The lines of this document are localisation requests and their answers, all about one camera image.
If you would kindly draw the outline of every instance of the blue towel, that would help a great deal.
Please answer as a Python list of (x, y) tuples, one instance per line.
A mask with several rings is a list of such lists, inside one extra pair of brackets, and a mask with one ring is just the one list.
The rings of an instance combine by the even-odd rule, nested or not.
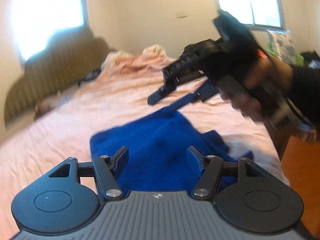
[[(186, 152), (194, 146), (202, 155), (216, 155), (235, 162), (228, 146), (214, 130), (201, 134), (178, 111), (162, 108), (121, 127), (94, 135), (90, 140), (92, 158), (113, 155), (121, 146), (129, 148), (129, 162), (117, 182), (125, 194), (138, 191), (189, 193), (198, 182), (187, 163)], [(222, 185), (234, 178), (222, 180)]]

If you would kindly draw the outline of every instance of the ridged gray surface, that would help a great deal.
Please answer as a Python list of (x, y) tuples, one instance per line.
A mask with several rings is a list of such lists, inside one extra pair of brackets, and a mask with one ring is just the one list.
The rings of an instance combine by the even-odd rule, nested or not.
[(209, 202), (186, 192), (131, 192), (122, 201), (107, 203), (86, 227), (64, 236), (35, 236), (22, 231), (12, 240), (302, 240), (291, 231), (255, 236), (223, 221)]

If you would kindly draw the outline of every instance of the crumpled sheet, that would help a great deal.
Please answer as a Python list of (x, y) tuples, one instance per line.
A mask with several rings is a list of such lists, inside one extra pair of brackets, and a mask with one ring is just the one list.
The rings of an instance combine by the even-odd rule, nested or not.
[[(172, 61), (165, 54), (154, 52), (116, 57), (113, 65), (104, 69), (95, 82), (81, 88), (69, 103), (2, 145), (0, 239), (9, 239), (18, 231), (10, 206), (20, 190), (69, 156), (78, 158), (79, 162), (90, 161), (89, 140), (93, 134), (151, 114), (193, 92), (203, 82), (180, 86), (157, 105), (148, 106), (148, 96), (163, 84), (161, 69)], [(244, 119), (218, 95), (204, 104), (187, 105), (180, 112), (199, 132), (216, 130), (230, 147), (233, 158), (250, 149), (258, 165), (289, 184), (262, 124)], [(92, 179), (84, 178), (82, 182), (95, 188)]]

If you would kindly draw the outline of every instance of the bright window light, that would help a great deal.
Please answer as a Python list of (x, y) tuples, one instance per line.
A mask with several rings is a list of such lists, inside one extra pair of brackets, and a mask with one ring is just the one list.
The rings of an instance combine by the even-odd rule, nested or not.
[(84, 24), (81, 0), (15, 0), (14, 31), (22, 57), (27, 60), (45, 49), (57, 29)]
[(282, 27), (278, 0), (219, 0), (219, 4), (243, 24)]

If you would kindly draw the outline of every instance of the hand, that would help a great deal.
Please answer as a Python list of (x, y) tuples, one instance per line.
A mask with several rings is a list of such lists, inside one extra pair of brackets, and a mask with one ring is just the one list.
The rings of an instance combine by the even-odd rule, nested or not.
[[(260, 58), (258, 62), (252, 66), (247, 78), (244, 80), (244, 86), (247, 89), (259, 86), (267, 77), (271, 78), (283, 92), (290, 89), (292, 68), (275, 57), (272, 57), (272, 60), (275, 63), (274, 65), (268, 58), (264, 57)], [(224, 101), (231, 99), (232, 107), (236, 110), (240, 110), (244, 117), (248, 116), (254, 122), (263, 121), (261, 104), (256, 98), (253, 98), (248, 94), (237, 94), (232, 96), (226, 92), (221, 94), (221, 98)]]

